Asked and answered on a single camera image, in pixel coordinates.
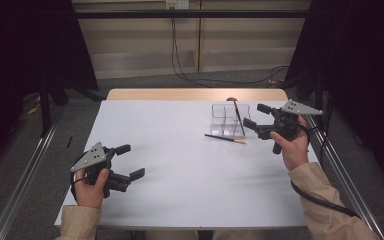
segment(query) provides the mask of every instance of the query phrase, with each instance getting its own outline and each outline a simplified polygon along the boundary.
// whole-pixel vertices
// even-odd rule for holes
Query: aluminum rail
[[[39,140],[39,143],[34,151],[30,162],[28,163],[20,181],[12,193],[8,203],[0,215],[0,240],[4,240],[8,231],[17,216],[18,210],[23,203],[24,197],[31,185],[31,181],[40,165],[40,162],[45,155],[46,150],[54,136],[56,126],[60,122],[65,107],[62,107],[48,133]]]
[[[314,128],[317,126],[315,119],[311,116],[308,116],[308,122],[311,128]],[[333,148],[333,145],[329,141],[329,138],[326,138],[326,134],[322,131],[317,131],[315,135],[320,143],[320,146],[323,146],[323,141],[324,139],[326,139],[324,144],[324,153],[326,154],[327,159],[332,165],[332,168],[335,171],[336,176],[338,176],[338,179],[341,182],[341,185],[344,187],[345,193],[350,199],[350,202],[354,207],[354,210],[361,217],[363,222],[370,229],[376,232],[380,239],[384,240],[384,235],[379,225],[377,224],[372,212],[368,208],[366,202],[363,200],[363,197],[360,195],[356,186],[351,180],[350,175],[345,169],[345,166],[342,164],[341,159],[339,158],[338,154]]]

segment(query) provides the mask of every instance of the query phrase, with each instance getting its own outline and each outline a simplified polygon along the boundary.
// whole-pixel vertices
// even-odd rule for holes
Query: person's left hand
[[[76,172],[76,180],[85,178],[85,169]],[[86,179],[76,182],[77,204],[83,207],[101,209],[104,200],[104,186],[108,179],[109,170],[104,168],[99,173],[95,185],[89,185]]]

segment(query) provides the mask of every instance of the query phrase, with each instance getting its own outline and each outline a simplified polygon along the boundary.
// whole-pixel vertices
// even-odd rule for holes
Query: wall
[[[76,10],[162,10],[165,1],[73,0]],[[190,9],[306,10],[310,0],[190,0]],[[79,20],[98,78],[172,73],[171,19]],[[175,19],[184,72],[288,65],[304,19]]]

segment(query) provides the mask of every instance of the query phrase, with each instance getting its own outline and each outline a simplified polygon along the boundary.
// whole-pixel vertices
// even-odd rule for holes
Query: table
[[[208,130],[211,104],[226,103],[228,97],[249,104],[251,118],[259,124],[272,124],[273,119],[256,111],[258,103],[279,108],[287,99],[282,90],[267,89],[110,92],[108,99],[115,100],[102,103],[85,149],[97,141],[106,146],[131,144],[132,151],[121,160],[113,160],[112,169],[125,175],[145,167],[146,175],[133,182],[126,193],[111,192],[103,204],[101,227],[244,229],[305,225],[299,196],[289,185],[281,156],[271,153],[273,141],[258,139],[250,129],[246,130],[246,145],[203,136]],[[311,147],[309,150],[310,159],[316,160]],[[71,195],[64,201],[68,204],[75,204]],[[55,225],[60,225],[60,220],[59,215]]]

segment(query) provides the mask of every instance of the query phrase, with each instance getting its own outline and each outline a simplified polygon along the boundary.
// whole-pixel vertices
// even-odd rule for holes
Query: beige sleeve
[[[57,240],[93,240],[101,210],[89,207],[64,206],[62,209],[61,236]]]
[[[302,191],[331,203],[344,206],[339,192],[331,186],[318,163],[303,164],[289,172]],[[359,218],[317,205],[301,197],[304,218],[313,239],[379,239]]]

